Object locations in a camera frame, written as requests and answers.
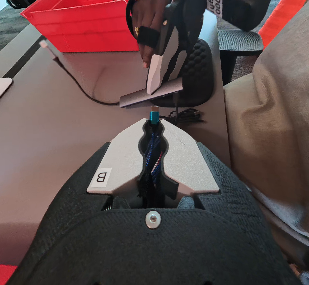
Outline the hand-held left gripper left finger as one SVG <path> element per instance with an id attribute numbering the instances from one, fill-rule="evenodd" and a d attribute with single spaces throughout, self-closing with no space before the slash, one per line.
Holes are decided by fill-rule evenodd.
<path id="1" fill-rule="evenodd" d="M 137 194 L 137 178 L 143 169 L 138 144 L 144 136 L 143 118 L 111 140 L 87 188 L 92 194 Z"/>

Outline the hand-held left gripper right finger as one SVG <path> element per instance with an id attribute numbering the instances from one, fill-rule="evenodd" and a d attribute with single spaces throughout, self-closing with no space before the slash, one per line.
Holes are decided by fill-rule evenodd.
<path id="1" fill-rule="evenodd" d="M 161 159 L 160 184 L 171 200 L 184 196 L 218 193 L 219 186 L 197 141 L 166 120 L 160 121 L 166 150 Z"/>

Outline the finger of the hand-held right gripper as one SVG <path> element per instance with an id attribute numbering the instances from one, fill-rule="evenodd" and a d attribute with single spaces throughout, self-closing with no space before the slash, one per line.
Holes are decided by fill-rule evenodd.
<path id="1" fill-rule="evenodd" d="M 171 74 L 169 76 L 169 79 L 168 79 L 169 81 L 178 78 L 179 72 L 180 72 L 186 58 L 187 58 L 187 52 L 186 51 L 180 51 L 180 53 L 177 57 L 177 60 L 176 60 L 175 67 L 174 67 L 173 71 L 171 72 Z"/>
<path id="2" fill-rule="evenodd" d="M 164 77 L 169 79 L 179 55 L 179 33 L 173 28 L 170 39 L 162 54 L 153 54 L 147 76 L 147 93 L 153 94 L 163 83 Z"/>

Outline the person's right hand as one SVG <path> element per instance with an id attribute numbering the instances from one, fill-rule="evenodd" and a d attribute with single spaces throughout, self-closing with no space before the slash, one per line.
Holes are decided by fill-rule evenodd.
<path id="1" fill-rule="evenodd" d="M 164 9 L 170 0 L 137 0 L 133 5 L 132 25 L 134 37 L 141 33 L 141 26 L 161 32 Z"/>

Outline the black textured wrist rest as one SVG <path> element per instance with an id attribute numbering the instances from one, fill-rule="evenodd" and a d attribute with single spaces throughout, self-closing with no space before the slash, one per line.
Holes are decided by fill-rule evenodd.
<path id="1" fill-rule="evenodd" d="M 207 102 L 214 90 L 214 70 L 211 48 L 198 39 L 181 68 L 183 90 L 179 91 L 177 106 L 191 108 Z"/>

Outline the orange-red box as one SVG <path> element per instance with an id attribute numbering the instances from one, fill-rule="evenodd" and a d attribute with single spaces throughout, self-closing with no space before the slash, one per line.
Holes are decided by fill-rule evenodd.
<path id="1" fill-rule="evenodd" d="M 261 36 L 264 49 L 307 1 L 308 0 L 280 0 L 258 32 Z"/>

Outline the person's beige pants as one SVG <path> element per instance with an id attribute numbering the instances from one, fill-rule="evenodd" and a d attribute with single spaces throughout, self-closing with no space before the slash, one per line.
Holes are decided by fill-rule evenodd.
<path id="1" fill-rule="evenodd" d="M 308 283 L 308 2 L 224 87 L 233 172 L 251 190 L 286 258 Z"/>

